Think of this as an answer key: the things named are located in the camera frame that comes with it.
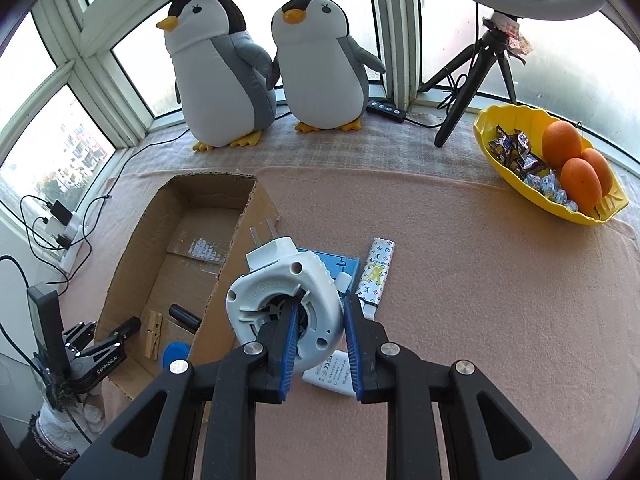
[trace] black tripod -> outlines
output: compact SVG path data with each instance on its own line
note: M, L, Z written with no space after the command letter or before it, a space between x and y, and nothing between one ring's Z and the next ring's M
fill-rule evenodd
M494 65L496 60L500 66L502 78L504 79L504 83L507 87L509 100L513 104L517 103L516 89L513 86L513 77L511 76L509 60L504 55L504 51L507 50L509 37L503 31L498 30L493 22L486 18L482 19L482 24L488 30L482 35L477 46L475 44L470 44L465 50L449 61L442 70L420 87L421 92L426 92L442 81L447 76L447 73L451 74L454 70L459 69L469 61L475 53L478 54L478 58L469 70L469 75L466 78L465 83L461 86L455 102L449 109L447 117L444 119L442 126L436 134L434 144L439 148L447 142L453 128L458 124L460 117L462 117L462 114L469 106L471 99L480 88L482 81L484 81L484 78L489 73L489 69Z

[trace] tripod leg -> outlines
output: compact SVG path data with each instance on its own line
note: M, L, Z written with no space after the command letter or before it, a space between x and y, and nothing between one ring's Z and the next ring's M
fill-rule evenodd
M436 73L431 79L429 79L424 85L420 87L420 92L426 92L430 90L434 86L436 86L440 81L442 81L447 76L447 70L449 72L453 72L454 70L459 69L463 66L467 61L471 59L474 54L474 46L471 44L466 47L465 50L460 52L455 58L449 61L443 69L441 69L438 73Z
M447 117L444 119L442 126L438 130L436 134L436 139L434 144L441 148L449 136L453 131L453 128L456 127L460 117L465 112L466 108L469 106L471 99L473 99L474 95L480 88L482 81L489 73L489 69L495 63L495 54L489 52L487 49L482 49L480 54L478 55L478 59L474 67L469 72L469 76L466 79L465 83L462 85L460 89L460 93L458 94L458 98L453 103L453 106L450 108Z
M507 94L509 95L509 101L512 104L518 104L516 99L516 89L513 85L513 76L511 75L511 67L509 66L509 58L504 55L503 52L496 54L498 57L498 65L500 66L500 72L502 72L502 79L507 87Z

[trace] stuffed animal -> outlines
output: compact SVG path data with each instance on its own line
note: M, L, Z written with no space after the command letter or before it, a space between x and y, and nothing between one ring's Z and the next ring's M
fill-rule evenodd
M300 123L296 130L359 130L369 101L364 65L385 66L350 35L344 11L331 0L291 0L271 21L278 47L268 88L282 75L287 105Z
M246 31L232 0L173 0L156 27L174 64L177 97L194 150L255 146L275 118L271 57Z

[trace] white glove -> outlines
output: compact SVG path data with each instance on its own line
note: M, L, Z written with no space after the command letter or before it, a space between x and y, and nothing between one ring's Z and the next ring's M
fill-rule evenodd
M70 404L66 408L91 441L100 435L105 427L104 413L100 408L79 403ZM40 410L37 425L48 443L61 452L71 453L76 450L81 454L89 447L89 443L68 415L52 410L46 401Z

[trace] penguin beak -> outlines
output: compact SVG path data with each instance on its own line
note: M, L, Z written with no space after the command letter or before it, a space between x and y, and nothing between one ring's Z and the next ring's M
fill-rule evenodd
M297 25L305 21L306 12L300 9L291 9L284 13L284 22L289 25Z
M165 32L171 32L177 26L178 26L178 18L176 18L175 16L167 16L161 22L156 23L156 27L161 28Z

